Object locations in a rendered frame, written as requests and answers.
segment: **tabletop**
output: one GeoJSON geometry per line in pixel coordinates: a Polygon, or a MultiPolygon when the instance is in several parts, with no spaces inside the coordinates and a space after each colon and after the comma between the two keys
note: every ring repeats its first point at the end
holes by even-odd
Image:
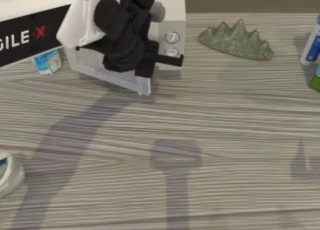
{"type": "Polygon", "coordinates": [[[0,230],[318,230],[320,93],[299,55],[317,14],[189,14],[182,71],[153,93],[79,75],[0,71],[0,148],[25,166],[0,230]],[[197,37],[244,19],[275,56],[197,37]]]}

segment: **white lettering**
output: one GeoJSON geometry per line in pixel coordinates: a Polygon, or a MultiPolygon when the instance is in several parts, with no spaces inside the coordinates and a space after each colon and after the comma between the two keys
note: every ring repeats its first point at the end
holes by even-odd
{"type": "Polygon", "coordinates": [[[10,38],[8,36],[5,37],[5,49],[10,49],[10,38]]]}
{"type": "Polygon", "coordinates": [[[12,35],[12,36],[11,36],[11,42],[12,42],[12,47],[13,47],[13,48],[16,48],[16,47],[19,47],[19,46],[20,46],[20,43],[16,42],[16,37],[15,37],[15,35],[12,35]]]}
{"type": "Polygon", "coordinates": [[[23,31],[21,33],[21,44],[28,44],[30,43],[30,31],[27,30],[27,31],[23,31]]]}
{"type": "Polygon", "coordinates": [[[2,52],[2,50],[4,48],[5,48],[4,41],[2,41],[2,39],[0,39],[0,52],[2,52]]]}

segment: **bottle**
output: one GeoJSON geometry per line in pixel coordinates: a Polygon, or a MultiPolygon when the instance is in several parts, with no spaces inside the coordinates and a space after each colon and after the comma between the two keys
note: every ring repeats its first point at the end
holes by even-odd
{"type": "Polygon", "coordinates": [[[315,63],[320,53],[320,15],[317,18],[311,36],[305,46],[300,62],[303,66],[309,67],[315,63]]]}
{"type": "Polygon", "coordinates": [[[320,66],[316,70],[315,75],[310,82],[310,88],[320,92],[320,66]]]}
{"type": "Polygon", "coordinates": [[[52,50],[33,58],[33,62],[38,72],[45,75],[53,75],[62,68],[62,61],[58,50],[52,50]]]}

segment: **gray mountain-shaped object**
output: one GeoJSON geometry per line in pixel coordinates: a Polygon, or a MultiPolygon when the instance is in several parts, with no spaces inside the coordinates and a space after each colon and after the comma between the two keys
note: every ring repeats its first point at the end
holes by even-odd
{"type": "Polygon", "coordinates": [[[262,41],[257,30],[248,32],[243,19],[232,28],[222,22],[218,28],[209,27],[198,38],[203,45],[232,56],[256,61],[271,61],[274,52],[262,41]]]}

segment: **silver knob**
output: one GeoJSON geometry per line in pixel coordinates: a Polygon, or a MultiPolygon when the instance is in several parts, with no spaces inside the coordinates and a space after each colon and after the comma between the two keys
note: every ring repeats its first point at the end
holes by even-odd
{"type": "Polygon", "coordinates": [[[165,41],[168,44],[176,44],[180,41],[180,35],[176,32],[171,32],[165,35],[165,41]]]}
{"type": "Polygon", "coordinates": [[[171,48],[171,49],[165,50],[164,54],[168,57],[171,57],[171,58],[177,58],[179,56],[180,52],[175,48],[171,48]]]}

